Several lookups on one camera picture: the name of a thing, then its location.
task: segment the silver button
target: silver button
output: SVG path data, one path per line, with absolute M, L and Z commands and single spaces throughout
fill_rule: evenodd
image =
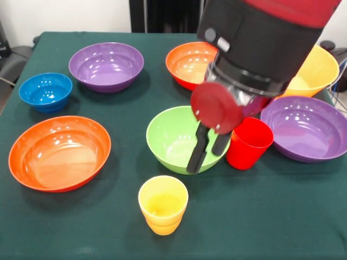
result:
M 224 39 L 223 37 L 220 37 L 218 39 L 217 45 L 219 48 L 221 48 L 221 50 L 223 50 L 225 53 L 229 50 L 230 48 L 230 43 Z
M 215 38 L 216 38 L 216 31 L 215 31 L 215 29 L 208 28 L 205 31 L 205 39 L 206 39 L 206 41 L 213 42 L 215 40 Z

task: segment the green bowl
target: green bowl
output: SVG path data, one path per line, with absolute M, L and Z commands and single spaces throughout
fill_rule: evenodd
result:
M 198 124 L 190 106 L 167 109 L 156 115 L 148 125 L 147 144 L 154 156 L 166 168 L 180 174 L 190 174 L 186 167 L 197 143 L 195 132 Z M 217 134 L 211 130 L 208 137 L 210 141 L 206 149 L 207 155 L 199 173 L 214 166 L 229 147 L 228 144 L 221 156 L 215 156 L 211 148 Z

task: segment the white wall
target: white wall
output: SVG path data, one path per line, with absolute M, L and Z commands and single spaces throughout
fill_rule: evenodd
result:
M 331 40 L 337 47 L 347 47 L 347 0 L 342 0 L 323 30 L 318 42 Z
M 11 47 L 44 31 L 131 31 L 128 0 L 0 0 L 0 20 Z

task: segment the plastic bowl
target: plastic bowl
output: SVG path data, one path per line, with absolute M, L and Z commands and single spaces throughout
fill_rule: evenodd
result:
M 323 101 L 283 97 L 262 111 L 261 120 L 272 129 L 275 147 L 294 160 L 316 163 L 347 151 L 347 119 Z
M 146 140 L 154 156 L 168 169 L 180 174 L 190 174 L 186 167 L 197 143 L 195 136 L 198 122 L 190 106 L 167 109 L 156 115 L 148 125 Z M 214 166 L 227 152 L 227 145 L 219 157 L 211 152 L 217 135 L 210 131 L 207 155 L 199 171 L 203 172 Z
M 69 62 L 70 73 L 78 81 L 101 93 L 116 93 L 129 87 L 143 66 L 143 56 L 136 48 L 118 42 L 87 46 Z
M 182 86 L 193 90 L 204 81 L 207 66 L 217 49 L 207 42 L 189 42 L 173 48 L 166 56 L 166 67 Z
M 335 58 L 322 47 L 315 45 L 283 96 L 312 97 L 330 85 L 339 74 Z
M 26 187 L 66 192 L 89 182 L 111 151 L 111 139 L 99 123 L 60 116 L 26 130 L 9 155 L 13 177 Z
M 65 107 L 72 91 L 71 80 L 60 73 L 43 73 L 27 79 L 19 89 L 20 98 L 44 114 Z

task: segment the table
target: table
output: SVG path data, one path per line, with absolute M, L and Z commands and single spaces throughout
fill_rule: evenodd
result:
M 270 148 L 249 171 L 222 159 L 195 176 L 172 173 L 154 158 L 145 140 L 148 123 L 190 97 L 171 78 L 165 56 L 193 40 L 191 34 L 43 33 L 0 118 L 0 259 L 346 259 L 346 156 L 303 164 Z M 70 57 L 103 41 L 138 48 L 145 59 L 140 77 L 115 95 L 73 80 L 58 115 L 86 116 L 108 130 L 112 152 L 105 167 L 72 192 L 20 185 L 8 170 L 10 148 L 50 116 L 23 103 L 18 86 L 38 73 L 70 75 Z M 148 228 L 137 201 L 143 182 L 159 174 L 179 178 L 190 196 L 182 223 L 167 237 Z

